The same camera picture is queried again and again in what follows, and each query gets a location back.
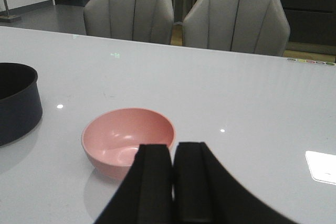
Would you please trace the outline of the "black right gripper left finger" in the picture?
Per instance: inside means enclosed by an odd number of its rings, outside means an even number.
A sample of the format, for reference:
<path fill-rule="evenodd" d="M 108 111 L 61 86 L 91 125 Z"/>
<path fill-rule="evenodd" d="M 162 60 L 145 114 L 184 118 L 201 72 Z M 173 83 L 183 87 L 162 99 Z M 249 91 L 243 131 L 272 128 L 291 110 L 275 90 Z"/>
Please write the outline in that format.
<path fill-rule="evenodd" d="M 172 163 L 166 145 L 140 145 L 134 162 L 95 223 L 172 223 Z"/>

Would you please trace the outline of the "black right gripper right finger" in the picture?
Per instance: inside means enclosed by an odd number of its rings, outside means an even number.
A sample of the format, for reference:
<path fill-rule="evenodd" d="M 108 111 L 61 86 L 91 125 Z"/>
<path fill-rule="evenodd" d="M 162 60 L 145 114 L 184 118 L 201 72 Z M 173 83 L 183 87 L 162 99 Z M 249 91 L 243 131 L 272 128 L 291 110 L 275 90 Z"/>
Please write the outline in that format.
<path fill-rule="evenodd" d="M 173 163 L 176 223 L 292 223 L 241 185 L 204 142 L 178 144 Z"/>

